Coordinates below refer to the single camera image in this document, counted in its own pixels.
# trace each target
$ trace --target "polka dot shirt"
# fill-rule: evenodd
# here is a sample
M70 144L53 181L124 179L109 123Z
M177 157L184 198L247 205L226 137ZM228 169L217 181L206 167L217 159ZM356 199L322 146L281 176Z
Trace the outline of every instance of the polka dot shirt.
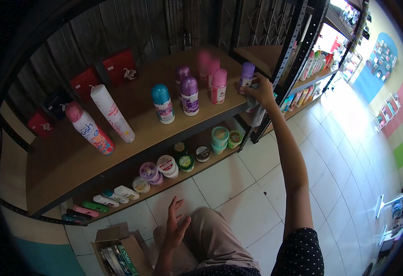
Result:
M255 268L242 268L235 265L213 265L183 273L182 276L260 276ZM272 276L322 276L324 262L316 232L311 228L301 228L290 233L283 241Z

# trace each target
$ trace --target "hand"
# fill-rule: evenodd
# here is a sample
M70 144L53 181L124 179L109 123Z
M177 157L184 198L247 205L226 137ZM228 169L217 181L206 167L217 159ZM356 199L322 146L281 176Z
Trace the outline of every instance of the hand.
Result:
M177 222L183 217L183 215L176 217L176 211L180 209L180 207L183 205L183 202L184 200L177 201L177 197L174 196L171 205L169 205L166 235L162 249L172 251L174 248L176 248L182 242L185 231L191 222L191 218L186 217L182 225L177 227Z
M257 82L260 83L258 89L253 89L250 87L240 87L240 91L245 94L254 97L257 102L267 111L270 109L277 109L278 105L273 97L273 88L271 82L260 73L255 73L254 77L257 77Z

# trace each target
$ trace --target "person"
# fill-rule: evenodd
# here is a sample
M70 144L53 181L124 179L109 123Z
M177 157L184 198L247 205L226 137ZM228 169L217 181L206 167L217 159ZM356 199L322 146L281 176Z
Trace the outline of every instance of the person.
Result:
M259 73L254 77L260 82L258 89L240 90L254 97L272 120L286 189L283 242L272 275L324 275L324 262L313 229L306 164L274 100L272 84ZM258 262L241 246L219 212L201 207L178 226L183 215L176 217L176 212L183 202L174 197L168 208L167 225L154 230L154 241L160 246L154 276L169 276L171 271L185 276L260 275Z

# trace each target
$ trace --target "beige pants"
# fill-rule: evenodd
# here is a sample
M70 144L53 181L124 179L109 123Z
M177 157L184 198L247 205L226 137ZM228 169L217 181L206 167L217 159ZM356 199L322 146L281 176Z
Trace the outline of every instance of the beige pants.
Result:
M166 227L154 230L157 248L163 244ZM191 214L191 224L184 241L174 250L172 269L175 275L211 265L236 265L256 268L258 262L234 236L223 216L215 210L202 207Z

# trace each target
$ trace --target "red gift box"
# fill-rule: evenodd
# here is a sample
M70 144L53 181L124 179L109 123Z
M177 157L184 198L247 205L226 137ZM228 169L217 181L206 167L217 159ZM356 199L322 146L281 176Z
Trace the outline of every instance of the red gift box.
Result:
M102 84L102 81L94 72L94 69L90 68L72 79L69 83L76 89L77 94L79 94L83 101L87 102L91 100L91 89L96 85Z
M33 117L28 121L28 127L42 137L46 137L53 132L53 121L44 112L42 108L38 108Z
M104 67L114 86L137 79L137 69L130 49L104 60Z

